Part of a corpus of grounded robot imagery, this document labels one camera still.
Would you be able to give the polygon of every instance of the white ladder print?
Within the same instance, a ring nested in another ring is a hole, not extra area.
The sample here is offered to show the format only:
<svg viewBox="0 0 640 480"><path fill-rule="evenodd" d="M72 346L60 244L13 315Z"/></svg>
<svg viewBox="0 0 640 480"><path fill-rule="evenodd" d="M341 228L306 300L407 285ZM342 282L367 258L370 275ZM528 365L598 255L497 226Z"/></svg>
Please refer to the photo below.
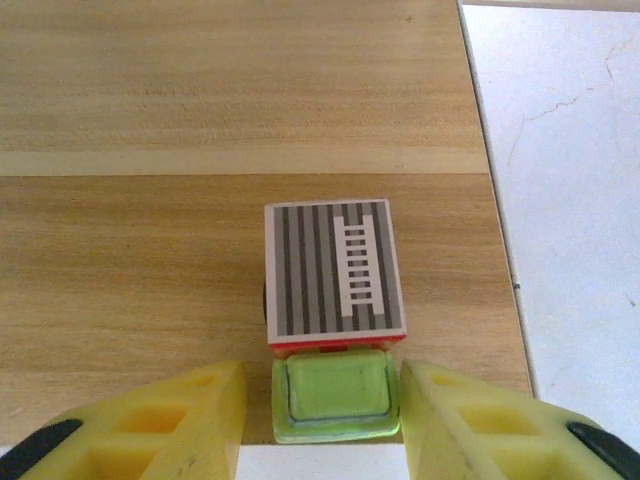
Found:
<svg viewBox="0 0 640 480"><path fill-rule="evenodd" d="M371 304L374 315L384 314L373 216L363 215L362 225L345 225L344 217L333 217L333 229L342 316L351 317L353 305L362 304Z"/></svg>

